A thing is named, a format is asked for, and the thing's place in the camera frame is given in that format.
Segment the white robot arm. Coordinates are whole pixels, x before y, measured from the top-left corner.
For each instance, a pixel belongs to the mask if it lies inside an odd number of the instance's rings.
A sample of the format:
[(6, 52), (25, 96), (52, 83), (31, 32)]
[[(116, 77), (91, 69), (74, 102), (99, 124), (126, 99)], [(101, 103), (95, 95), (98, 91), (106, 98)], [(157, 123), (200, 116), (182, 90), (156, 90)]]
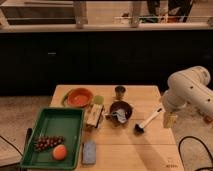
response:
[(188, 103), (213, 117), (213, 90), (207, 87), (210, 80), (209, 71), (202, 66), (190, 67), (169, 76), (168, 90), (162, 96), (165, 128), (172, 127), (177, 118), (175, 112), (186, 107)]

